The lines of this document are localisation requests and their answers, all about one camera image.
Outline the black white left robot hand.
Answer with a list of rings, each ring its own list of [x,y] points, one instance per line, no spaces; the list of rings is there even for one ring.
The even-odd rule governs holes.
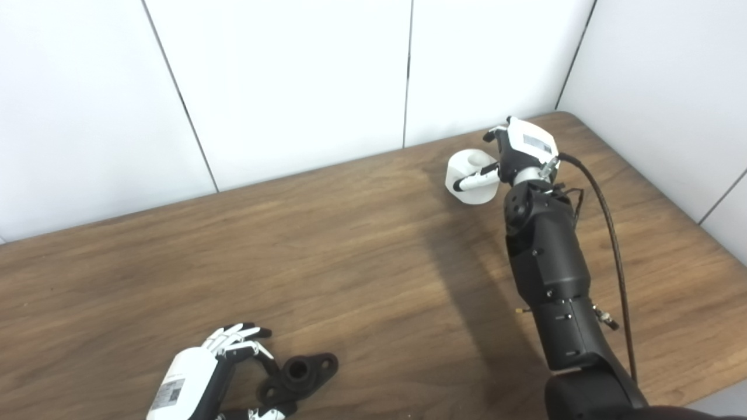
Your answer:
[[[237,364],[250,358],[261,362],[267,374],[278,372],[275,357],[259,338],[271,337],[267,328],[253,323],[230,324],[215,330],[200,346],[191,346],[173,358],[161,382],[147,419],[286,419],[297,403],[259,408],[221,410]]]

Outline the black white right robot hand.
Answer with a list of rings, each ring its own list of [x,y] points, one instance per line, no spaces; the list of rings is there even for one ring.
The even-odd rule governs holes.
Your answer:
[[[483,135],[486,143],[496,142],[498,159],[467,175],[446,181],[456,193],[506,183],[514,186],[530,180],[553,183],[560,159],[557,144],[549,132],[529,121],[512,116],[507,124],[491,128]]]

